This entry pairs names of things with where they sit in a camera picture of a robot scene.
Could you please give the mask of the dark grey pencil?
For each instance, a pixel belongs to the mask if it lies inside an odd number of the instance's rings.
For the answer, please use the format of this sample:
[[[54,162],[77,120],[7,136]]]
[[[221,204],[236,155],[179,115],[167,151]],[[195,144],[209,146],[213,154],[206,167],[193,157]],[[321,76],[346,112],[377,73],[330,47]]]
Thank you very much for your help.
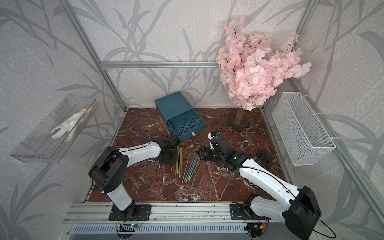
[[[185,125],[186,125],[186,122],[187,122],[188,118],[189,118],[189,114],[187,114],[186,117],[185,117],[184,123],[183,123],[182,128],[181,128],[180,133],[179,133],[179,137],[180,137],[180,136],[183,134],[183,132],[184,132],[184,128],[185,128]]]
[[[197,119],[197,120],[192,124],[192,126],[188,129],[188,132],[191,131],[191,130],[195,127],[195,125],[198,123],[198,121],[199,121],[199,119]]]

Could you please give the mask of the teal pull-out drawer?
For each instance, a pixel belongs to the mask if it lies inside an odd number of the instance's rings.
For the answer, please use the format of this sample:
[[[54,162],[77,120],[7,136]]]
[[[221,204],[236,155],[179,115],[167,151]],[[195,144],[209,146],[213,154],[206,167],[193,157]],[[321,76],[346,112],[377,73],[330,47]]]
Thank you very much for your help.
[[[182,125],[184,123],[184,120],[187,114],[189,114],[189,118],[186,122],[183,134],[179,137],[180,130],[182,128]],[[197,119],[199,119],[198,123],[195,125],[195,127],[191,131],[188,132],[188,129],[192,126],[192,124]],[[186,111],[173,118],[170,118],[169,120],[167,120],[167,124],[168,124],[168,129],[170,133],[178,136],[181,143],[196,136],[198,133],[202,132],[206,127],[205,121],[202,119],[202,117],[197,113],[195,109]]]

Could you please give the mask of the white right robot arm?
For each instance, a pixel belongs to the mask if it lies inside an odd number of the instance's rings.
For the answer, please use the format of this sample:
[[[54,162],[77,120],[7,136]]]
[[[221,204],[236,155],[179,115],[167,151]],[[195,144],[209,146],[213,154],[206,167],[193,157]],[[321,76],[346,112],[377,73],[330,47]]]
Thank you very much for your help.
[[[301,240],[310,238],[322,215],[313,190],[292,185],[264,169],[252,157],[234,151],[217,131],[210,132],[208,139],[209,147],[199,151],[205,161],[218,163],[273,197],[272,200],[250,197],[246,206],[253,214],[284,223]]]

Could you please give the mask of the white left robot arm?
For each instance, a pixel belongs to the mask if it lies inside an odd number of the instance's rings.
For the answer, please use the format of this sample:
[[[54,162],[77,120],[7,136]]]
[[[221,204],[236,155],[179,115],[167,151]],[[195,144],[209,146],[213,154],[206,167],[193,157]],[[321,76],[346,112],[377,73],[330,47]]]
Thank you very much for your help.
[[[177,136],[170,135],[165,140],[153,140],[130,148],[109,146],[90,168],[89,177],[117,209],[125,211],[134,205],[123,186],[127,168],[148,159],[155,159],[160,165],[175,163],[180,143]]]

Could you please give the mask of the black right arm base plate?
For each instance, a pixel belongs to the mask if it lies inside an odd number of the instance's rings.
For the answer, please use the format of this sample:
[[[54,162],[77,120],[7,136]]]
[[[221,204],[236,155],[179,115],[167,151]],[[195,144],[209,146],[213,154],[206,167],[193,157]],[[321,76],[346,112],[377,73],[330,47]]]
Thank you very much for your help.
[[[246,221],[246,220],[270,220],[270,218],[265,216],[258,216],[256,215],[249,206],[244,204],[239,204],[237,202],[232,202],[230,204],[230,214],[231,214],[231,220],[233,221]]]

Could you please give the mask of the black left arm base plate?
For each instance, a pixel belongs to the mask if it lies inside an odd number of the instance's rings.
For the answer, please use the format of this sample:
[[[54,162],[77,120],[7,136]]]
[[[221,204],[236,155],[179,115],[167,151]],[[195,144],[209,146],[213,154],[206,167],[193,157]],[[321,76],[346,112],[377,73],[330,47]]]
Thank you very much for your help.
[[[109,221],[148,221],[152,205],[132,203],[124,211],[113,204],[108,220]]]

